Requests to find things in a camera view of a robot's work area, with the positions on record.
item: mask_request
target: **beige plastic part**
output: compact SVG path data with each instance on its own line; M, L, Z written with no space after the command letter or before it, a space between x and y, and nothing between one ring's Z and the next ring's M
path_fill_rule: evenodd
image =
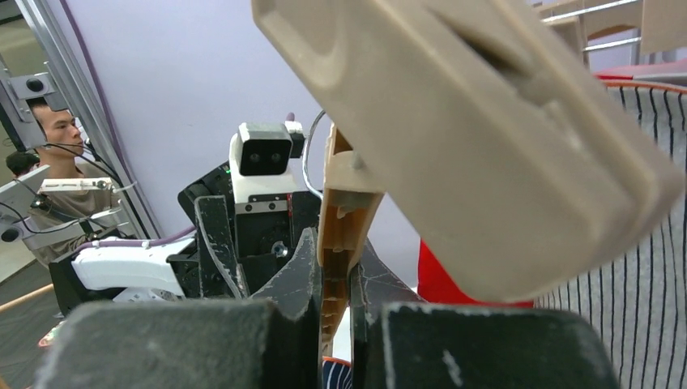
M613 0L564 0L535 6L541 19L564 15ZM640 52L658 53L687 46L687 2L685 0L643 0L579 16L588 40L635 28L642 29Z
M318 261L324 275L321 325L323 352L327 353L348 306L348 273L361 258L386 191L334 124L325 157Z
M685 23L687 1L644 0L640 52L659 53L687 46Z
M579 16L571 16L547 22L548 25L564 42L573 54L579 57L581 63L589 68L589 56L584 49L587 47L587 37L584 36L582 21Z
M683 191L684 172L525 2L253 0L253 13L471 297L536 297L609 262Z

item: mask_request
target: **black cable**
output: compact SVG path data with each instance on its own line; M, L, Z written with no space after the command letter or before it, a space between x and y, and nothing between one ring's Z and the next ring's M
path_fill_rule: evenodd
M16 178L15 178L14 180L12 180L12 181L14 181L14 182L20 184L21 186L23 186L24 188L26 188L26 189L27 189L29 192L31 192L34 196L37 196L37 195L38 195L38 193L37 193L34 189L32 189L30 186L26 185L26 182L23 182L23 181L18 180L18 179L16 179Z
M14 209L13 207L10 207L9 205L7 205L7 204L5 204L5 203L2 203L2 202L0 202L0 205L2 205L3 207L9 209L10 211L12 211L12 213L14 213L15 216L17 216L17 218L19 218L19 220L22 222L23 227L24 227L28 232L30 232L30 233L35 233L35 234L41 234L41 233L56 233L57 231L62 231L63 229L68 229L68 228L71 227L72 225L78 224L78 223L79 223L79 220L74 220L72 223L69 223L68 225L66 225L66 226L64 226L64 227L62 227L62 228L60 228L60 229L54 229L54 230L52 230L52 231L34 231L33 229L31 229L31 227L28 226L28 224L26 224L26 220L24 220L23 216L21 216L21 214L20 214L19 212L17 212L16 209Z
M38 194L34 189L32 189L30 186L26 185L26 182L23 182L23 181L18 180L18 179L16 179L16 178L15 178L14 180L12 180L12 181L14 181L14 182L20 184L21 186L23 186L24 188L26 188L28 191L30 191L30 192L33 194L34 197L39 197L39 196L41 196L41 195ZM49 202L50 202L50 200L49 200L50 197L49 197L49 196L45 196L45 197L47 198L47 202L49 203ZM59 210L57 210L57 209L53 209L53 204L50 204L50 209L48 210L48 214L50 214L50 213L59 214L59 215L61 215L62 217L66 217L66 218L68 218L68 219L73 219L73 220L79 220L79 219L81 219L80 217L72 216L72 215L67 215L66 213L64 213L64 212L62 212L62 211L59 211ZM93 224L97 225L98 227L100 227L100 228L102 228L102 229L107 229L106 226L102 225L101 223L98 223L97 221L93 220L93 219L90 218L90 217L88 218L88 220L90 220Z
M45 146L57 147L57 148L60 148L60 149L62 149L62 150L64 150L64 151L66 151L66 152L70 152L70 153L74 154L75 156L77 156L77 157L81 158L82 160L85 160L85 161L88 162L89 164L93 165L93 167L95 167L96 169L98 169L98 170L100 170L101 172L107 174L110 178L112 178L112 179L117 183L117 185L119 185L119 187L121 187L121 188L124 187L124 186L122 185L122 180L119 179L119 176L118 176L114 171L109 172L109 171L107 171L105 168L103 168L102 166L100 166L100 165L98 165L97 163L93 162L92 160L89 160L89 159L86 158L85 156L82 156L81 154L78 154L77 152L73 152L73 151L71 151L70 149L68 149L67 147L61 146L61 145L59 145L59 144L56 144L56 143L46 143Z
M73 144L67 144L67 143L54 143L54 144L55 144L56 146L66 146L66 147L68 147L68 146L72 146L72 147L73 147L73 146L74 146ZM93 158L96 159L96 162L100 162L101 164L105 165L105 167L107 167L107 168L109 169L110 172L112 172L114 175L117 175L117 174L115 173L115 170L114 170L114 168L112 167L112 165L108 164L108 163L103 159L103 157L101 157L101 156L96 152L96 150L94 150L92 147L89 147L87 144L81 145L80 147L83 148L83 150L84 150L85 152L91 154L91 155L93 156Z

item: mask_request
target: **red object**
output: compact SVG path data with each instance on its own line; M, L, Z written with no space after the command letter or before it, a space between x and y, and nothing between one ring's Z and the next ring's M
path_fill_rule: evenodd
M532 308L532 301L516 304L493 304L468 297L446 273L423 241L420 241L420 257L417 264L417 294L437 304L468 304L479 306L521 306Z
M601 74L599 74L599 75L596 75L596 78L602 79L602 80L603 79L627 79L627 80L629 80L629 79L632 79L633 76L632 75L601 75Z

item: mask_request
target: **striped fabric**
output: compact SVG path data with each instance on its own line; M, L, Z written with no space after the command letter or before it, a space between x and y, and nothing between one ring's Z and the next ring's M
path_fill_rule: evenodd
M322 389L352 389L351 363L332 357L322 358Z
M608 82L608 92L687 169L687 97L660 84ZM636 248L536 301L589 320L627 389L687 387L687 200Z

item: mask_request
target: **man's hair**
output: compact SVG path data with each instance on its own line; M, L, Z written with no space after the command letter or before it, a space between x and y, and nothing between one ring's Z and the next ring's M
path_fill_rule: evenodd
M5 159L7 168L17 177L31 171L31 168L39 162L41 160L38 156L30 152L13 152Z
M44 97L37 97L35 99L29 99L26 100L26 104L28 104L28 108L31 110L31 113L33 114L33 117L36 119L36 124L38 125L38 128L41 129L43 132L43 135L45 135L45 129L43 128L43 125L41 124L41 120L36 116L36 108L43 108L47 107L50 108L48 105L48 101L45 101Z
M37 97L35 99L28 99L28 100L26 100L26 104L28 104L28 108L30 108L31 111L33 111L35 108L40 108L40 107L50 108L50 106L48 105L48 101L45 101L44 97Z

